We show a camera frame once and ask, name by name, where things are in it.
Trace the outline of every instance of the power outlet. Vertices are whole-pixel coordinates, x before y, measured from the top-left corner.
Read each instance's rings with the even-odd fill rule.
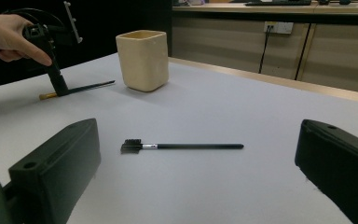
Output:
[[[271,34],[290,35],[293,30],[292,22],[266,21],[264,24],[264,32],[267,31],[269,26],[272,26],[272,28],[269,31]]]

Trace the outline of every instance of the brush bristles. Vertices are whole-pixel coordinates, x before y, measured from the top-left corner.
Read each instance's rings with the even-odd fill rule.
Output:
[[[141,139],[127,139],[121,145],[121,154],[138,154],[141,149]]]

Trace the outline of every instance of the beige cup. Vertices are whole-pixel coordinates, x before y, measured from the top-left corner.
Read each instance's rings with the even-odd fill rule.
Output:
[[[168,81],[168,47],[164,32],[140,30],[116,36],[124,84],[153,91]]]

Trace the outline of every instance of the white table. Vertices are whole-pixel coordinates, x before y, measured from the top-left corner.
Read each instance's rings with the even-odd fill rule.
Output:
[[[117,83],[46,101],[38,94],[52,91],[47,75],[0,86],[0,182],[5,185],[7,169],[56,132],[96,118],[103,160],[68,223],[350,223],[294,158],[303,119],[358,136],[358,101],[342,97],[358,93],[318,87],[343,93],[336,97],[308,91],[314,85],[282,86],[179,63],[170,63],[165,86],[144,93],[124,85],[116,54],[62,74],[69,88]],[[243,143],[245,149],[121,155],[129,138]]]

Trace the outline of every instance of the metal ferrule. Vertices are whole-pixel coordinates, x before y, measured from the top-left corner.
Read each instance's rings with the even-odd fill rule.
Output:
[[[142,148],[143,149],[157,149],[158,145],[157,144],[143,144]]]

